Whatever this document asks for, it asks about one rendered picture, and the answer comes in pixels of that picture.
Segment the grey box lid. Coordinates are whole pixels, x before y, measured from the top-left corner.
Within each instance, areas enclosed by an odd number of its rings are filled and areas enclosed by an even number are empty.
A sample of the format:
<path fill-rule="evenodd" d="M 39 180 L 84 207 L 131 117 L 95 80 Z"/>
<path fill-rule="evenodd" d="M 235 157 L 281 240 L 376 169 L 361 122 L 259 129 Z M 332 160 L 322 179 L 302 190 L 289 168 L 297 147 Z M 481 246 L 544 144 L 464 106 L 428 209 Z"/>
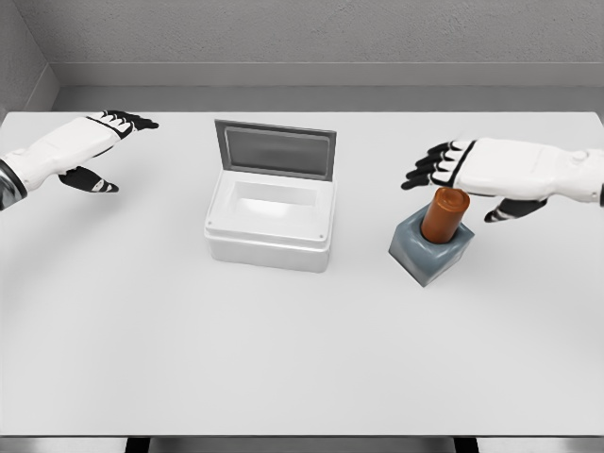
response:
<path fill-rule="evenodd" d="M 334 131 L 219 119 L 214 124 L 226 171 L 333 180 Z"/>

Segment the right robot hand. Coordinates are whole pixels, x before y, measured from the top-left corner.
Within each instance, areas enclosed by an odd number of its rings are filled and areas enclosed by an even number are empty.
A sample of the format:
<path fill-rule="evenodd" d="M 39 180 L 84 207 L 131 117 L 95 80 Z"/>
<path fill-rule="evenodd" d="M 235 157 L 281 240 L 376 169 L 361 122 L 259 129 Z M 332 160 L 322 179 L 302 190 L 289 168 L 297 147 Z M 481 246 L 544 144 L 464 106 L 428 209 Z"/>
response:
<path fill-rule="evenodd" d="M 569 154 L 555 146 L 482 138 L 441 143 L 427 151 L 406 174 L 403 190 L 430 184 L 502 201 L 484 221 L 527 216 L 557 194 L 573 199 Z"/>

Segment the grey square holder block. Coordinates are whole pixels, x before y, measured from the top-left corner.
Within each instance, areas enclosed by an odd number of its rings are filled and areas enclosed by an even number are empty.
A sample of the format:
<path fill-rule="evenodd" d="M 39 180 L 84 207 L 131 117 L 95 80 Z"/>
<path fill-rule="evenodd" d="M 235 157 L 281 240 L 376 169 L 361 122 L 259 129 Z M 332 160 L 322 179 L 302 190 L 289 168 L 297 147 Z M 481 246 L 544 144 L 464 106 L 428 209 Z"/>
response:
<path fill-rule="evenodd" d="M 389 254 L 422 286 L 456 264 L 475 237 L 475 233 L 460 223 L 448 243 L 432 243 L 421 233 L 421 224 L 428 205 L 400 223 L 392 238 Z"/>

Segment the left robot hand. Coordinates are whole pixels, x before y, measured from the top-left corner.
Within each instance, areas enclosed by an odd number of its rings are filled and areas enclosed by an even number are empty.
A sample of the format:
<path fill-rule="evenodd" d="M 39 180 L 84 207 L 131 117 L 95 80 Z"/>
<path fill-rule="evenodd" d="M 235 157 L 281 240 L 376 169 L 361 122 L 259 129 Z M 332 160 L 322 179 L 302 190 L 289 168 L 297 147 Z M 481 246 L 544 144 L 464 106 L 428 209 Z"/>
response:
<path fill-rule="evenodd" d="M 78 117 L 26 149 L 23 184 L 33 191 L 51 175 L 56 175 L 62 184 L 82 192 L 117 193 L 116 184 L 83 164 L 107 153 L 134 132 L 158 127 L 151 119 L 115 109 Z"/>

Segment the white box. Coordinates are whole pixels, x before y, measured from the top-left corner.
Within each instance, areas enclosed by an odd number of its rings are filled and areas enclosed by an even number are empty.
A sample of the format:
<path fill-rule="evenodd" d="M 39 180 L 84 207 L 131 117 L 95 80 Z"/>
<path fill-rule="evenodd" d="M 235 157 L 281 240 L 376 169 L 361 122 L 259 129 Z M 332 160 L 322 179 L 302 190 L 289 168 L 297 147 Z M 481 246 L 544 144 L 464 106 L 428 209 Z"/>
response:
<path fill-rule="evenodd" d="M 220 261 L 323 273 L 331 246 L 332 181 L 223 170 L 204 235 Z"/>

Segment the brown cylinder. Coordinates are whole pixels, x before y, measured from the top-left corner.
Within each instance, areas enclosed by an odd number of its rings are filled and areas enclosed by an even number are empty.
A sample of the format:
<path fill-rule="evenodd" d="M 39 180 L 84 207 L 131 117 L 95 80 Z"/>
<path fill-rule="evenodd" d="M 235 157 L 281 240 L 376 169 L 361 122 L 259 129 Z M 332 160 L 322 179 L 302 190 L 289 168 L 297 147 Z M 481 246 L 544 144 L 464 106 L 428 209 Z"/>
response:
<path fill-rule="evenodd" d="M 420 230 L 424 238 L 436 244 L 450 242 L 469 205 L 470 197 L 463 190 L 439 188 L 421 223 Z"/>

